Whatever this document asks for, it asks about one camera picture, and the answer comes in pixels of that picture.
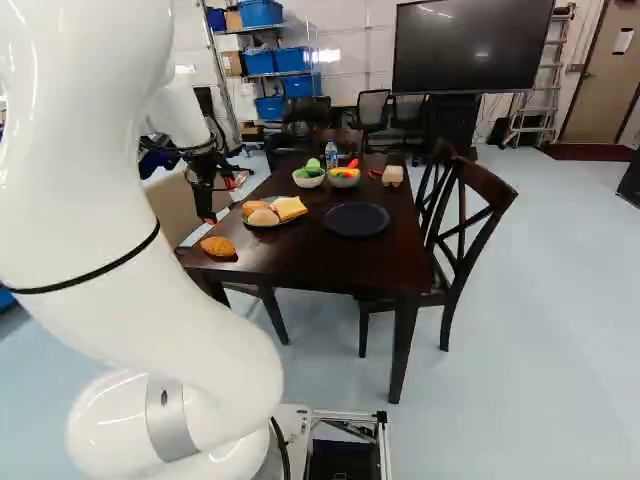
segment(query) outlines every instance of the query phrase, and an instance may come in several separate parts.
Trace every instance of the water bottle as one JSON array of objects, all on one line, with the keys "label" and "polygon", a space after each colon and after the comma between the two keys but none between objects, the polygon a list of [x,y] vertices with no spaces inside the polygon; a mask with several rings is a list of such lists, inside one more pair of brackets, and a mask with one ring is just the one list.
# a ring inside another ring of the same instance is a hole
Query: water bottle
[{"label": "water bottle", "polygon": [[327,147],[324,149],[324,159],[327,162],[327,170],[338,168],[338,147],[332,139],[329,139]]}]

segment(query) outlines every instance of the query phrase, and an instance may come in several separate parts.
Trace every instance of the black tv screen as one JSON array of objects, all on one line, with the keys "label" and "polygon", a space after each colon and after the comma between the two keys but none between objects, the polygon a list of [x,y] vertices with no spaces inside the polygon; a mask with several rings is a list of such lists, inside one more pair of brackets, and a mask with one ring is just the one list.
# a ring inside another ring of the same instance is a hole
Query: black tv screen
[{"label": "black tv screen", "polygon": [[435,0],[398,5],[393,91],[531,88],[553,5],[554,0]]}]

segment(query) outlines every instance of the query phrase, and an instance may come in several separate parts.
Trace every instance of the desk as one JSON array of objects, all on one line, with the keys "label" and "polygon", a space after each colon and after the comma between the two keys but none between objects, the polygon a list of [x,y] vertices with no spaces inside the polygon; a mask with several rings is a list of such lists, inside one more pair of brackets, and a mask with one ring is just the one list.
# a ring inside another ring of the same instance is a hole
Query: desk
[{"label": "desk", "polygon": [[[250,229],[241,221],[238,205],[207,236],[228,237],[236,246],[236,262],[219,262],[199,245],[179,249],[178,256],[189,274],[220,301],[225,301],[220,282],[322,291],[348,295],[384,296],[397,299],[393,340],[393,365],[389,401],[398,403],[411,349],[420,293],[431,289],[429,264],[422,248],[422,234],[405,170],[399,188],[384,188],[366,172],[386,163],[403,165],[401,158],[367,155],[361,161],[362,178],[353,189],[338,190],[328,181],[313,190],[298,188],[292,172],[308,158],[289,159],[267,178],[247,200],[300,196],[309,213],[274,229]],[[327,231],[324,214],[346,201],[371,201],[385,207],[391,225],[383,234],[365,240],[345,240]]]}]

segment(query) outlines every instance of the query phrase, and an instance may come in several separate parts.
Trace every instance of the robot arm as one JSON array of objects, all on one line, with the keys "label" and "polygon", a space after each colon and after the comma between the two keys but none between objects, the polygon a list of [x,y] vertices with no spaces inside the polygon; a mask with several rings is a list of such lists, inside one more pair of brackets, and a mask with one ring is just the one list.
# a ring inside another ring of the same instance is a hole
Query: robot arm
[{"label": "robot arm", "polygon": [[249,478],[282,394],[277,352],[187,277],[136,171],[154,96],[155,128],[208,139],[195,98],[167,82],[171,44],[169,0],[0,0],[0,279],[58,339],[128,368],[73,407],[82,470]]}]

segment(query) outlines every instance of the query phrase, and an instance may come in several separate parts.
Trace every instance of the green vegetable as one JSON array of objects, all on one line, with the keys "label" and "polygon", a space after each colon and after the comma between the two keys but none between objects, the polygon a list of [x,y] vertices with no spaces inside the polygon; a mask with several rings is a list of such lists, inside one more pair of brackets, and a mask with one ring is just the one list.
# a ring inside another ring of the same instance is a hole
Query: green vegetable
[{"label": "green vegetable", "polygon": [[321,168],[320,160],[312,158],[307,162],[307,168]]},{"label": "green vegetable", "polygon": [[311,178],[309,172],[307,172],[304,168],[295,171],[295,176],[297,178]]}]

